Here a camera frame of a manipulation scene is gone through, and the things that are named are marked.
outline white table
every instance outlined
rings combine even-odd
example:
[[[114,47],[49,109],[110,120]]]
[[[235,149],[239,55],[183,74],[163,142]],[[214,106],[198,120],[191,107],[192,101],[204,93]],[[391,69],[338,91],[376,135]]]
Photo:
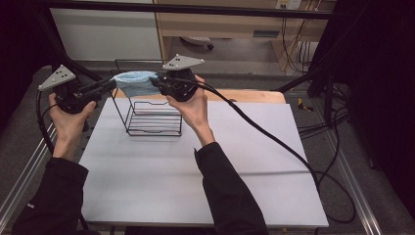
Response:
[[[116,99],[121,111],[126,99]],[[254,121],[304,156],[289,105],[237,103]],[[312,177],[277,143],[224,102],[208,103],[209,123],[251,189],[268,227],[325,227]],[[201,145],[183,121],[181,137],[131,137],[107,100],[80,161],[89,169],[82,213],[112,225],[212,226],[194,158]]]

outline black wire rack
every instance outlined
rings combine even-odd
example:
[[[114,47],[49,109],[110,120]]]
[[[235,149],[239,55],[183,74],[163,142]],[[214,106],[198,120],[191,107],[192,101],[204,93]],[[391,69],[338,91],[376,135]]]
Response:
[[[125,71],[161,71],[156,68],[161,68],[162,62],[162,60],[151,60],[151,62],[116,60],[116,70],[112,70],[111,73],[115,75]],[[140,97],[119,98],[117,97],[119,91],[117,88],[112,93],[112,98],[125,130],[130,136],[181,136],[182,116],[166,101],[149,101]],[[118,103],[119,99],[128,100],[128,108],[121,107]]]

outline desk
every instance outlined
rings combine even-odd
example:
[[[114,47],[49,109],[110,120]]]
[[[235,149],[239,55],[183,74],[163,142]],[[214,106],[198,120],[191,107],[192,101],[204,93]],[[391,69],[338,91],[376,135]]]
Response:
[[[121,110],[128,107],[126,99],[116,101]],[[289,105],[281,101],[237,104],[304,156]],[[300,161],[250,127],[224,102],[209,101],[208,108],[216,141],[250,187],[270,228],[328,226],[312,177]],[[128,136],[115,104],[107,100],[80,161],[90,170],[82,208],[86,220],[112,225],[212,226],[193,156],[193,148],[200,147],[185,123],[181,137]]]
[[[178,4],[178,5],[207,5],[220,7],[244,7],[259,9],[275,9],[277,0],[214,0],[214,1],[190,1],[190,0],[154,0],[155,4]],[[312,1],[303,0],[299,10],[332,11],[336,1]],[[282,71],[289,68],[285,54],[282,38],[282,19],[241,17],[241,16],[216,16],[216,15],[191,15],[156,13],[161,56],[169,60],[172,37],[217,37],[217,38],[246,38],[270,40],[274,53]],[[287,51],[291,57],[294,56],[296,44],[299,41],[318,42],[326,27],[325,20],[309,20],[303,26],[303,19],[287,19],[285,26],[285,42]],[[269,34],[262,37],[257,36],[256,31],[265,31]]]

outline surgical mask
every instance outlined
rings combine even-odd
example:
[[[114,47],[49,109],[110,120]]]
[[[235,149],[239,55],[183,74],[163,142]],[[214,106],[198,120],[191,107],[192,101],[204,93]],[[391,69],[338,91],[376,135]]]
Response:
[[[157,87],[153,86],[150,77],[158,78],[153,71],[128,71],[115,75],[116,87],[124,92],[125,96],[130,98],[133,96],[146,96],[160,94]]]

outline floor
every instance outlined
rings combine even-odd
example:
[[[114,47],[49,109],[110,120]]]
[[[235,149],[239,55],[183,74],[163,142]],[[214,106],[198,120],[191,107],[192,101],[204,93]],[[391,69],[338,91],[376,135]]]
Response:
[[[212,39],[214,49],[189,44],[179,38],[172,42],[171,55],[180,54],[207,61],[203,66],[194,67],[194,73],[207,80],[207,83],[216,88],[259,89],[270,90],[280,87],[300,76],[300,72],[280,70],[278,61],[272,53],[269,41],[252,41],[237,39]],[[108,70],[96,70],[103,76],[110,76]],[[41,70],[33,78],[21,105],[13,114],[9,128],[0,135],[0,202],[7,199],[7,195],[18,180],[25,164],[30,159],[33,150],[40,141],[40,133],[34,118],[34,98],[37,84],[49,74],[48,70]],[[308,98],[306,89],[309,83],[304,82],[293,90],[286,92],[287,103],[292,106],[293,115],[298,127],[310,126],[322,122],[317,110],[323,105],[323,96]],[[337,84],[337,92],[347,94],[347,87]],[[334,108],[344,105],[344,101],[335,101]],[[415,234],[415,222],[408,215],[404,206],[394,193],[389,182],[381,171],[372,169],[369,159],[362,147],[358,133],[353,127],[352,119],[347,118],[338,125],[341,153],[347,159],[360,188],[370,206],[370,209],[381,229],[380,232],[368,232],[363,225],[364,221],[357,214],[349,223],[339,223],[329,219],[330,227],[320,229],[320,234]],[[331,135],[333,130],[323,132],[301,132],[302,144],[310,164],[316,170],[324,170],[333,158]],[[87,135],[82,144],[86,144]],[[80,158],[82,150],[77,151]],[[338,164],[330,170],[340,184],[346,187],[345,179]],[[16,205],[16,212],[11,215],[5,231],[10,230],[24,202],[36,190],[41,177],[41,170],[33,174],[33,179],[22,199]],[[322,184],[322,202],[326,213],[339,220],[348,220],[352,215],[352,206],[346,194],[334,181],[325,179]],[[109,231],[108,226],[92,226],[95,229]],[[122,227],[116,234],[122,234]],[[313,231],[304,229],[275,230],[271,234],[311,234]]]

